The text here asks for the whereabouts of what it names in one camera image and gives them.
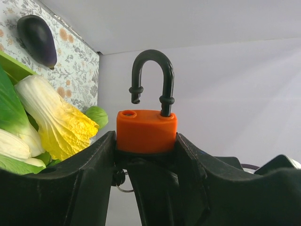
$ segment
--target white cabbage stalk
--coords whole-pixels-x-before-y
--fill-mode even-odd
[[[19,161],[25,161],[32,155],[22,139],[3,129],[0,129],[0,154]]]
[[[42,166],[42,167],[46,168],[45,163],[40,159],[29,158],[29,159],[26,159],[24,162],[27,164],[33,165],[33,166],[38,166],[38,167]]]
[[[16,135],[29,146],[32,157],[36,157],[45,152],[38,132],[30,123],[28,123],[26,127],[19,128]]]

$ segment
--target eggplant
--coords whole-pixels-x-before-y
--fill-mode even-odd
[[[47,23],[39,16],[28,15],[17,22],[20,40],[32,58],[54,70],[57,63],[55,42]]]

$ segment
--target black shackle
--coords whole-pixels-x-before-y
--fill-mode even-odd
[[[141,72],[145,62],[152,60],[160,65],[163,71],[163,93],[159,100],[161,103],[161,116],[169,117],[171,113],[171,105],[174,103],[174,71],[170,60],[163,53],[157,50],[149,49],[140,53],[133,64],[132,69],[132,87],[129,89],[132,94],[132,103],[140,103],[139,97],[143,92],[141,86]]]

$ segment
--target white wall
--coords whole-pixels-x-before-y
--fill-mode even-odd
[[[174,66],[178,132],[212,155],[263,165],[280,153],[301,161],[301,39],[161,50]],[[143,68],[139,105],[131,104],[133,61],[140,52],[101,56],[99,105],[116,129],[117,112],[160,109],[163,75]],[[112,188],[108,226],[141,225],[134,194]]]
[[[300,0],[40,0],[95,51],[301,37]]]

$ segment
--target padlock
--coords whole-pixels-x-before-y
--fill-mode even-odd
[[[143,92],[141,71],[145,62],[152,60],[162,68],[163,94],[159,98],[161,111],[125,110],[117,115],[117,149],[135,154],[168,153],[173,150],[177,131],[177,117],[171,113],[174,103],[174,72],[170,60],[162,52],[146,50],[134,61],[132,70],[132,103],[140,103]]]

